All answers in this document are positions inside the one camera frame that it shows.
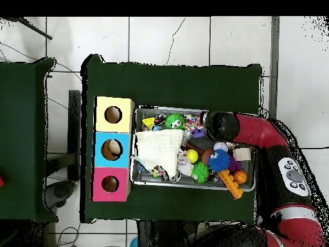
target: yellow cube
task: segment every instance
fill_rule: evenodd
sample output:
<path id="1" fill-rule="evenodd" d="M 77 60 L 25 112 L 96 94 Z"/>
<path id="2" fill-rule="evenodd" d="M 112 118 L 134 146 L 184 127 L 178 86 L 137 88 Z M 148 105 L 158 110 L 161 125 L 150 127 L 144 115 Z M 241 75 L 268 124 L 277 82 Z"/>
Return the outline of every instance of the yellow cube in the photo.
<path id="1" fill-rule="evenodd" d="M 105 133 L 131 133 L 135 104 L 129 98 L 96 96 L 96 131 Z"/>

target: yellow toy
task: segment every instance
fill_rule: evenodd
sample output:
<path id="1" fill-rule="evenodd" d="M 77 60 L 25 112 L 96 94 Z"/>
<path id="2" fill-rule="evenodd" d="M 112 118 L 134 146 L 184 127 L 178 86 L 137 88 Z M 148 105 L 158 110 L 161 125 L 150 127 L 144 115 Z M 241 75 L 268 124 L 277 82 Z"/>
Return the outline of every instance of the yellow toy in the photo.
<path id="1" fill-rule="evenodd" d="M 145 124 L 145 126 L 147 126 L 147 129 L 152 130 L 152 128 L 154 126 L 154 120 L 155 119 L 156 118 L 145 118 L 141 121 Z"/>
<path id="2" fill-rule="evenodd" d="M 198 160 L 199 155 L 195 150 L 190 149 L 190 150 L 188 150 L 188 153 L 186 154 L 186 157 L 188 159 L 190 159 L 192 164 L 194 164 Z"/>

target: shape sorter box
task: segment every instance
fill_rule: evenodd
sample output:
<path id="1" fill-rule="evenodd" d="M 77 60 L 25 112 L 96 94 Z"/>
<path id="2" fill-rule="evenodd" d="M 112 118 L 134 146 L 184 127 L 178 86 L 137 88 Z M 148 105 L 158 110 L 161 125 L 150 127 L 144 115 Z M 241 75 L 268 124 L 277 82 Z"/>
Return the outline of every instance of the shape sorter box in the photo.
<path id="1" fill-rule="evenodd" d="M 127 200 L 130 192 L 129 157 L 133 112 L 134 103 L 129 98 L 96 96 L 94 99 L 91 201 Z M 114 140 L 120 153 L 111 151 L 110 143 Z M 109 179 L 115 180 L 116 186 L 113 190 L 106 191 L 108 188 L 103 185 Z"/>
<path id="2" fill-rule="evenodd" d="M 132 114 L 135 103 L 129 98 L 111 98 L 107 96 L 96 96 L 94 99 L 96 107 L 96 131 L 110 133 L 131 133 Z M 115 107 L 120 112 L 120 120 L 110 123 L 106 119 L 108 108 Z"/>
<path id="3" fill-rule="evenodd" d="M 102 187 L 104 178 L 114 176 L 118 180 L 118 189 L 107 192 Z M 129 174 L 123 168 L 94 168 L 93 200 L 96 202 L 126 202 L 130 192 Z"/>

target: round hole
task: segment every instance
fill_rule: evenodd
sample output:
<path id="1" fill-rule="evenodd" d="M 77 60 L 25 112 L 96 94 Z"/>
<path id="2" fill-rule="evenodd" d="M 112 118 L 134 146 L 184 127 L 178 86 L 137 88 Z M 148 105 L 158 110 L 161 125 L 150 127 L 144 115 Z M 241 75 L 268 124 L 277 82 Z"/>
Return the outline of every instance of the round hole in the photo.
<path id="1" fill-rule="evenodd" d="M 102 188 L 107 192 L 114 192 L 119 187 L 119 181 L 115 176 L 106 176 L 102 180 Z"/>
<path id="2" fill-rule="evenodd" d="M 122 119 L 122 112 L 116 106 L 110 106 L 105 110 L 104 117 L 109 123 L 118 123 Z"/>
<path id="3" fill-rule="evenodd" d="M 107 160 L 118 160 L 122 155 L 123 149 L 122 145 L 118 140 L 106 140 L 102 147 L 101 153 L 102 156 Z"/>

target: pink cube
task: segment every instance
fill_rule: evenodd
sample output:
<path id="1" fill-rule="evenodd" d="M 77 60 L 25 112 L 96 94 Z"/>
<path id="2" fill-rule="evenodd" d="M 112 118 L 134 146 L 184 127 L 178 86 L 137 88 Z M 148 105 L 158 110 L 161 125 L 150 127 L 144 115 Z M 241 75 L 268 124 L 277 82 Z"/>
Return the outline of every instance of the pink cube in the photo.
<path id="1" fill-rule="evenodd" d="M 126 202 L 130 192 L 129 169 L 127 168 L 110 168 L 110 167 L 95 167 L 94 177 L 92 175 L 91 186 L 91 201 L 94 202 Z M 112 192 L 106 191 L 102 185 L 104 178 L 115 178 L 116 187 Z"/>

